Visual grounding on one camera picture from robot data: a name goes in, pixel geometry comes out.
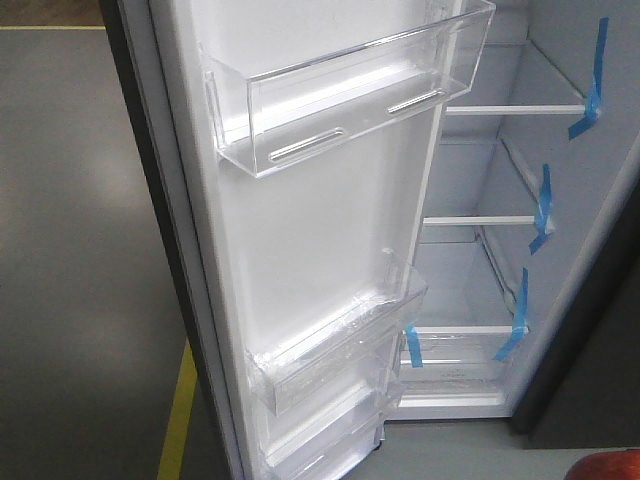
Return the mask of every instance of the gray floor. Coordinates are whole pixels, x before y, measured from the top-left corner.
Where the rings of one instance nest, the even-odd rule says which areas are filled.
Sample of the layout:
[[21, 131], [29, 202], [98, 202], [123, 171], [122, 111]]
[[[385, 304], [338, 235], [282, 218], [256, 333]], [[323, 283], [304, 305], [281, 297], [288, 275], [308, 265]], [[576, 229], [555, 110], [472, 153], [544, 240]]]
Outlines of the gray floor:
[[[152, 479], [184, 331], [103, 31], [0, 32], [0, 478]], [[220, 478], [196, 396], [184, 479]], [[360, 479], [561, 479], [499, 421], [390, 425]]]
[[0, 25], [103, 25], [98, 0], [2, 0]]
[[502, 420], [391, 424], [345, 480], [562, 480], [595, 450], [526, 450]]

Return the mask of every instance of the door shelf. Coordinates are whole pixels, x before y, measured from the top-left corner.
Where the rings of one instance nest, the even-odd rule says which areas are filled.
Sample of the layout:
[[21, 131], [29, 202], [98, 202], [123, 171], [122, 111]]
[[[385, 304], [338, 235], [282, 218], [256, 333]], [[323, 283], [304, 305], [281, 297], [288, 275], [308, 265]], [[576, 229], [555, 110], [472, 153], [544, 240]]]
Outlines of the door shelf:
[[[380, 399], [400, 373], [400, 340], [395, 335], [375, 352], [349, 362], [323, 388], [280, 415], [257, 402], [254, 424], [265, 461], [270, 465], [287, 461], [300, 445], [322, 442], [332, 435], [331, 429], [379, 408]], [[394, 360], [391, 367], [390, 358]]]
[[[309, 442], [299, 443], [295, 451], [286, 456], [266, 458], [264, 471], [272, 480], [311, 480], [340, 478], [333, 469], [340, 468], [344, 460], [354, 459], [355, 465], [374, 447], [375, 432], [400, 402], [404, 386], [389, 383], [385, 394], [372, 392], [362, 398], [356, 407], [333, 422]], [[370, 438], [365, 449], [360, 440]]]
[[259, 178], [469, 91], [495, 6], [410, 1], [404, 30], [294, 64], [253, 72], [202, 48], [222, 157]]
[[330, 322], [277, 352], [247, 353], [251, 387], [274, 414], [334, 380], [350, 363], [384, 350], [413, 320], [427, 286], [391, 250], [383, 260], [374, 272], [377, 282], [354, 295]]

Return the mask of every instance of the red object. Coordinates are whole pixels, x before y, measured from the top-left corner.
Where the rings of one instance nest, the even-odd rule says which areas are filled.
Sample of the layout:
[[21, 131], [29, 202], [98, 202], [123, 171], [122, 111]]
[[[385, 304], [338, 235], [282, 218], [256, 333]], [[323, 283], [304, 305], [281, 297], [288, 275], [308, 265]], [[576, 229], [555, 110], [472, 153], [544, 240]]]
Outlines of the red object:
[[586, 456], [571, 467], [564, 480], [640, 480], [640, 449]]

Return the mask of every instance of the crisper drawer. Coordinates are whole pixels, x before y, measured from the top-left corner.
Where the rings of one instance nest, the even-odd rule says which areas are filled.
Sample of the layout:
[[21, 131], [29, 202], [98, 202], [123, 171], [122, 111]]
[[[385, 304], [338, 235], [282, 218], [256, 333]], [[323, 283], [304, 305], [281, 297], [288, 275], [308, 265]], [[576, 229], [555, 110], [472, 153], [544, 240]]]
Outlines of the crisper drawer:
[[422, 368], [412, 368], [409, 349], [400, 354], [400, 378], [410, 391], [446, 393], [489, 385], [507, 363], [495, 360], [510, 327], [419, 327]]

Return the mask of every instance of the refrigerator compartment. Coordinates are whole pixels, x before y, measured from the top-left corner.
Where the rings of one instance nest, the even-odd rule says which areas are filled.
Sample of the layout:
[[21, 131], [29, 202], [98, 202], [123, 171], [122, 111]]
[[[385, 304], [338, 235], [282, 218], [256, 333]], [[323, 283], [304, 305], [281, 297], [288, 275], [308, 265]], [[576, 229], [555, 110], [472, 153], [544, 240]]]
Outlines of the refrigerator compartment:
[[[492, 181], [496, 176], [499, 189]], [[516, 164], [501, 141], [442, 142], [429, 172], [423, 224], [532, 225], [537, 191], [530, 190], [531, 177], [536, 175]], [[488, 193], [495, 199], [490, 208], [484, 202]]]
[[441, 394], [491, 388], [507, 364], [494, 360], [511, 335], [510, 327], [418, 327], [423, 368], [412, 368], [407, 347], [400, 353], [400, 379], [408, 393]]
[[[519, 78], [528, 77], [528, 88], [511, 95]], [[473, 91], [451, 102], [446, 110], [444, 137], [491, 133], [495, 138], [503, 116], [577, 115], [582, 116], [585, 100], [567, 77], [554, 66], [536, 44], [491, 44], [485, 46]], [[476, 117], [490, 122], [490, 128], [479, 124], [454, 125], [458, 120]]]
[[[393, 412], [404, 386], [397, 381], [389, 384], [384, 395], [374, 394], [363, 399], [358, 407], [327, 425], [310, 442], [299, 444], [295, 452], [279, 463], [265, 462], [265, 471], [273, 480], [310, 480], [340, 478], [373, 450], [379, 439], [378, 428]], [[367, 438], [366, 448], [362, 440]]]
[[[266, 462], [279, 464], [300, 445], [317, 436], [326, 438], [332, 425], [368, 416], [379, 408], [379, 399], [399, 375], [399, 341], [400, 335], [395, 335], [373, 354], [350, 362], [324, 388], [283, 414], [276, 416], [258, 403], [254, 418]], [[390, 357], [396, 359], [396, 369], [390, 368]]]
[[469, 91], [494, 5], [412, 3], [421, 14], [403, 30], [292, 64], [259, 58], [257, 72], [202, 47], [217, 151], [259, 178]]
[[274, 414], [331, 382], [350, 362], [378, 351], [412, 321], [427, 286], [391, 250], [383, 260], [377, 282], [353, 295], [329, 322], [277, 351], [247, 352], [251, 387]]
[[512, 324], [518, 269], [495, 241], [494, 228], [531, 227], [428, 227], [423, 240], [435, 241], [418, 245], [415, 262], [429, 285], [416, 327]]

